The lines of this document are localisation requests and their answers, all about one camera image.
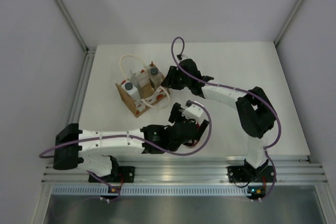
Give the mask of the burlap watermelon canvas bag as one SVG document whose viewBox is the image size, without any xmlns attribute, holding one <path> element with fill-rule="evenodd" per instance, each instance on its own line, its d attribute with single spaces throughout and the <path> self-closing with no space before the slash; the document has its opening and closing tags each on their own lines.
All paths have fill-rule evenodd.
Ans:
<svg viewBox="0 0 336 224">
<path fill-rule="evenodd" d="M 149 109 L 163 110 L 167 108 L 171 104 L 171 97 L 168 88 L 160 86 L 157 90 L 154 90 L 149 83 L 145 87 L 138 89 L 141 97 L 140 101 L 132 100 L 132 98 L 121 88 L 121 85 L 124 84 L 125 82 L 127 81 L 131 82 L 129 80 L 129 71 L 126 72 L 124 71 L 123 68 L 123 60 L 125 58 L 133 58 L 138 60 L 142 65 L 142 68 L 139 71 L 144 70 L 148 73 L 151 67 L 157 67 L 157 66 L 154 64 L 154 62 L 151 62 L 150 64 L 146 65 L 145 62 L 140 57 L 134 55 L 124 55 L 120 57 L 119 68 L 124 79 L 120 83 L 117 83 L 115 86 L 118 90 L 121 100 L 126 105 L 126 107 L 131 111 L 131 113 L 136 118 L 138 118 Z"/>
</svg>

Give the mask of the clear plastic tube pack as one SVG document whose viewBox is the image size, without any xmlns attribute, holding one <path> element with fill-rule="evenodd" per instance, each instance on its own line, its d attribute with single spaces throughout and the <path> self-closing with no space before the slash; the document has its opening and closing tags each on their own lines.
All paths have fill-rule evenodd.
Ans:
<svg viewBox="0 0 336 224">
<path fill-rule="evenodd" d="M 145 87 L 150 82 L 148 73 L 144 70 L 138 72 L 133 72 L 132 70 L 129 70 L 129 80 L 138 89 Z"/>
</svg>

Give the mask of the red shampoo bottle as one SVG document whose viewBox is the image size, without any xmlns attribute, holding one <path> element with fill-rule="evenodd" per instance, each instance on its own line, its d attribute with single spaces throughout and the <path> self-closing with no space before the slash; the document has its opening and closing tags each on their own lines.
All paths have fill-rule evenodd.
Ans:
<svg viewBox="0 0 336 224">
<path fill-rule="evenodd" d="M 184 143 L 183 145 L 186 146 L 187 148 L 195 148 L 199 144 L 199 141 L 197 140 L 192 140 Z"/>
</svg>

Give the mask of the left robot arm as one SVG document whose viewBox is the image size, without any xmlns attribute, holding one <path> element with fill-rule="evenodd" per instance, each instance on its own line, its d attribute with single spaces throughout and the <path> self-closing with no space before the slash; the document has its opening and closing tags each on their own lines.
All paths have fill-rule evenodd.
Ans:
<svg viewBox="0 0 336 224">
<path fill-rule="evenodd" d="M 186 107 L 175 103 L 169 124 L 151 124 L 140 129 L 120 132 L 83 130 L 77 123 L 67 125 L 56 135 L 53 168 L 80 168 L 112 182 L 118 178 L 119 156 L 178 156 L 180 146 L 193 146 L 209 131 L 210 119 L 202 104 L 188 102 Z"/>
</svg>

